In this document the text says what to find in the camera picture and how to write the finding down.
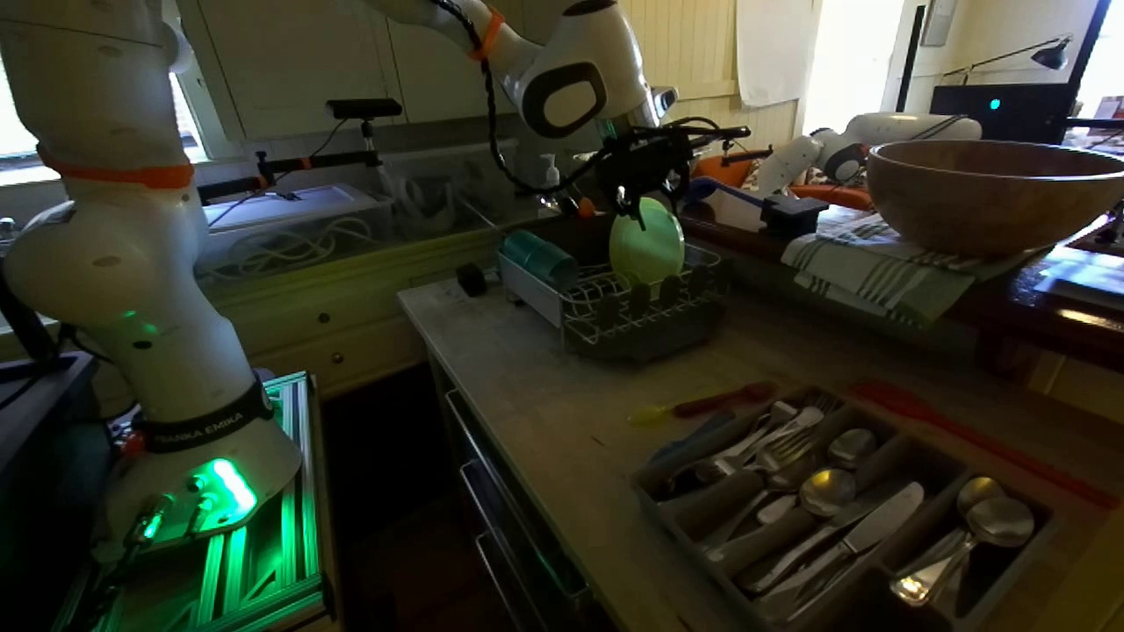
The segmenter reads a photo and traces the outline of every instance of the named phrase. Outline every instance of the white wall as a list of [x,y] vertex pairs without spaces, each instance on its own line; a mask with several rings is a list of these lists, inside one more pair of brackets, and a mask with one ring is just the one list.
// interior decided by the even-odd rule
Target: white wall
[[[1055,36],[1073,36],[1064,48],[1069,58],[1083,48],[1083,36],[1097,0],[960,0],[953,15],[953,30],[945,47],[922,47],[909,80],[909,111],[928,111],[935,83],[957,83],[960,77],[942,77],[957,68],[1002,57]],[[972,83],[1064,83],[1073,64],[1060,70],[1042,70],[1025,57],[1012,57],[968,75]]]

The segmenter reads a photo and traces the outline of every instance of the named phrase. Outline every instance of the cabinet door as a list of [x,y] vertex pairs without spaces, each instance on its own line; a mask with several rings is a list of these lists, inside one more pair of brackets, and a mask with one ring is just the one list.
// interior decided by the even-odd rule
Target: cabinet door
[[196,0],[182,24],[225,134],[328,134],[328,97],[396,97],[387,16],[363,0]]

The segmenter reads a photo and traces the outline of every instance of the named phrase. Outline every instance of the towel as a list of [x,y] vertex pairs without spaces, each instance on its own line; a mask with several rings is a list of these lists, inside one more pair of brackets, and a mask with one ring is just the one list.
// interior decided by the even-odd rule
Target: towel
[[851,309],[903,323],[930,325],[977,281],[1018,265],[1025,255],[968,260],[928,253],[908,243],[882,215],[827,224],[795,240],[782,255],[799,283]]
[[820,0],[738,0],[738,95],[761,107],[806,97]]

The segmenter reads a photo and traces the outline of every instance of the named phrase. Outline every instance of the plate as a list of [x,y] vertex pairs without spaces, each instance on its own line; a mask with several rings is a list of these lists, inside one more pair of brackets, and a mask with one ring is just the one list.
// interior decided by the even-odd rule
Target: plate
[[607,235],[607,265],[620,283],[661,286],[685,265],[685,230],[657,196],[639,196],[639,222],[620,215]]

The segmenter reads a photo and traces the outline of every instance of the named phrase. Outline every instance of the knife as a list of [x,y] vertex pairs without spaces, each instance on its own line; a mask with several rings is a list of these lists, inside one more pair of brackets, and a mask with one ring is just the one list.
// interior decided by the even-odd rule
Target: knife
[[757,581],[743,581],[748,593],[768,593],[786,571],[812,554],[829,536],[842,533],[847,528],[856,528],[876,505],[882,505],[888,496],[897,496],[903,480],[887,480],[842,505],[842,512],[829,516],[812,536],[806,536],[799,546],[782,551],[768,571],[761,571]]
[[840,563],[853,563],[887,536],[894,536],[924,505],[922,480],[903,485],[882,505],[876,505],[856,528],[842,533],[829,551],[775,581],[759,607],[773,619],[799,619],[820,593],[827,593]]

